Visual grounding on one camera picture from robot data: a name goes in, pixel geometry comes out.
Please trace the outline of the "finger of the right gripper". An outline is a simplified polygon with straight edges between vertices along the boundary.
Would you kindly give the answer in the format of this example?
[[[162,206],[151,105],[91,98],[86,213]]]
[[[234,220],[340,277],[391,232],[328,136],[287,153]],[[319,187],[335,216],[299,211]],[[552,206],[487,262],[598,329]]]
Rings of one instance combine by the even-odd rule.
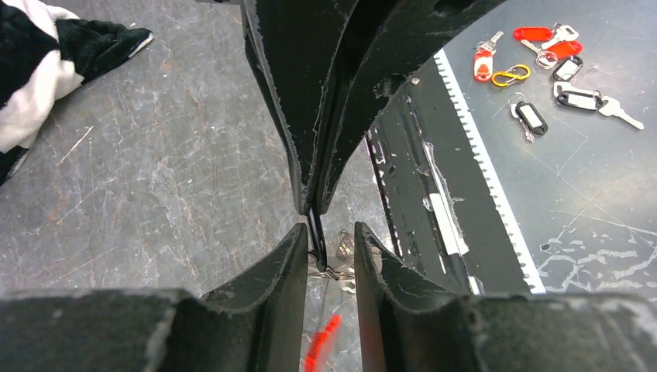
[[[319,215],[374,119],[410,76],[499,1],[364,1],[337,61],[336,92],[313,197]]]
[[[287,149],[293,199],[305,215],[335,91],[334,63],[354,1],[244,1],[249,40]]]

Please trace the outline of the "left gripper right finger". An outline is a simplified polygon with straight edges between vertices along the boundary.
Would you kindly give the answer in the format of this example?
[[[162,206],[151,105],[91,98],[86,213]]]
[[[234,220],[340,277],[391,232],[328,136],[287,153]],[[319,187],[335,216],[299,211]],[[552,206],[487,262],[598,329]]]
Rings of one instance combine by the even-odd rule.
[[[363,370],[471,371],[459,299],[388,252],[366,223],[354,235]]]

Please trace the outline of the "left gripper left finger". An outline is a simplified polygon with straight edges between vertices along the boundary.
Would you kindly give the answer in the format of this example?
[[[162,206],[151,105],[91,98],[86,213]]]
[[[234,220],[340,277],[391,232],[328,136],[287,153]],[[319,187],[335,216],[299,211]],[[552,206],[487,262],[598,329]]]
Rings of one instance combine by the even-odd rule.
[[[296,371],[308,278],[308,228],[294,225],[263,259],[204,294],[211,371]]]

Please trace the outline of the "red key tag with keyring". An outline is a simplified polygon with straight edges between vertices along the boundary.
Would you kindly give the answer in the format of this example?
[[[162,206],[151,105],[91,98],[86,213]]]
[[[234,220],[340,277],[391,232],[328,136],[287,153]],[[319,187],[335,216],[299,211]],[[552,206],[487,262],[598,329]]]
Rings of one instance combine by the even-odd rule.
[[[308,268],[308,324],[304,327],[300,371],[350,371],[355,366],[356,304],[354,238],[342,229],[329,249],[334,272]]]

